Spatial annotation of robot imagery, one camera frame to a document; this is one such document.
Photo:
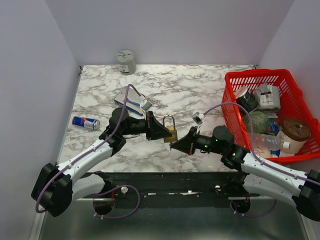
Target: marble table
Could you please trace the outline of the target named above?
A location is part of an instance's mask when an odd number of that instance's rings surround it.
[[[65,134],[58,163],[65,162],[88,148],[109,124],[112,111],[118,106],[114,97],[121,88],[133,84],[149,96],[158,121],[171,114],[175,118],[178,138],[195,126],[191,116],[203,113],[221,103],[225,74],[252,69],[249,65],[138,65],[133,75],[122,75],[116,65],[88,65],[83,68],[71,117],[98,119],[99,130],[73,126],[71,120]],[[221,108],[205,118],[201,134],[211,136],[215,126],[224,125]],[[147,141],[144,134],[128,139],[120,152],[96,165],[91,172],[222,172],[230,171],[214,153],[192,156],[171,150],[163,139]]]

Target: red plastic crate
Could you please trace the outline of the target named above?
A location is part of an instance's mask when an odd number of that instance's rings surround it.
[[[293,164],[320,157],[320,124],[313,118],[304,99],[303,92],[297,86],[294,78],[286,69],[252,69],[240,72],[228,72],[225,75],[225,88],[222,103],[236,103],[234,92],[242,86],[251,91],[261,84],[267,83],[279,88],[281,110],[277,113],[279,122],[287,118],[297,118],[305,121],[310,130],[311,137],[295,156],[272,157],[268,160],[282,165]],[[250,148],[250,139],[242,121],[239,109],[235,105],[222,106],[223,116],[228,129],[235,135],[235,142],[245,148]]]

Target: brown lid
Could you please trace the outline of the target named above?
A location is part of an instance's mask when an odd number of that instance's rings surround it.
[[[303,142],[310,137],[310,128],[308,125],[299,119],[288,118],[283,121],[282,132],[292,140]]]

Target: red bull can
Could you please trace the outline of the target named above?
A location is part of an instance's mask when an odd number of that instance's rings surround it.
[[[98,130],[100,128],[100,121],[93,118],[74,116],[72,124],[86,129]]]

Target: gray floor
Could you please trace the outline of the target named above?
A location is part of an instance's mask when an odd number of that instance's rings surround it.
[[[272,207],[273,200],[256,200],[251,214]],[[127,213],[115,209],[112,214]],[[279,203],[261,218],[233,215],[228,208],[139,209],[120,220],[93,216],[91,201],[76,201],[58,217],[46,214],[42,240],[304,240],[308,239],[300,215]]]

